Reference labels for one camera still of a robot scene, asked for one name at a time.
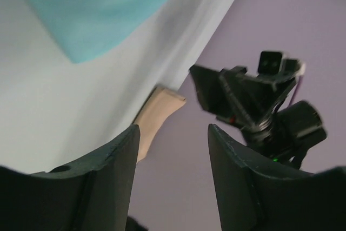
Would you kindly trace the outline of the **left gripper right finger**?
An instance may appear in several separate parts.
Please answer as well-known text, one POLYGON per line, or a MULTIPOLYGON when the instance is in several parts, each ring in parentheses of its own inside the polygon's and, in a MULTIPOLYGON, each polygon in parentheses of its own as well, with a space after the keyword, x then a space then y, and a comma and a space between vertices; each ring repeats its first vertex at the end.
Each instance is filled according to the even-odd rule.
POLYGON ((222 230, 345 230, 344 167, 293 169, 214 124, 208 146, 222 230))

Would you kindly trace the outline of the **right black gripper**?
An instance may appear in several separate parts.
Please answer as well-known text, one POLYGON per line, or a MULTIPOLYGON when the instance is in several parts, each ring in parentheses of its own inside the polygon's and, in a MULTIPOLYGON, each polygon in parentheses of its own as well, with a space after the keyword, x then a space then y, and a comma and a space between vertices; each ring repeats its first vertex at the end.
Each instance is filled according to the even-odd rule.
POLYGON ((282 109, 298 79, 262 79, 193 65, 190 75, 201 108, 240 128, 246 145, 261 155, 300 169, 308 150, 327 138, 318 111, 307 101, 282 109))

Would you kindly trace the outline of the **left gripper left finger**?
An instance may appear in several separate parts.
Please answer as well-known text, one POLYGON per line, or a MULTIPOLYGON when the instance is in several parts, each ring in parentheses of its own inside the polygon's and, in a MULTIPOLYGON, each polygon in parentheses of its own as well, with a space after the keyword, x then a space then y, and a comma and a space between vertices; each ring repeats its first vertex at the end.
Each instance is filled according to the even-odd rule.
POLYGON ((50 172, 1 167, 1 230, 125 230, 137 125, 50 172))

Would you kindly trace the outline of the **mint green t shirt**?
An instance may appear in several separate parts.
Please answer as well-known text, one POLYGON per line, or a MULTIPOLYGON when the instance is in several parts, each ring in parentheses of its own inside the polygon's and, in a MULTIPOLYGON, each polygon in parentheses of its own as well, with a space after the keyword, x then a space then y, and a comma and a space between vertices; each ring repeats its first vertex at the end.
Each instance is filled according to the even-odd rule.
POLYGON ((82 63, 125 40, 168 0, 28 0, 70 61, 82 63))

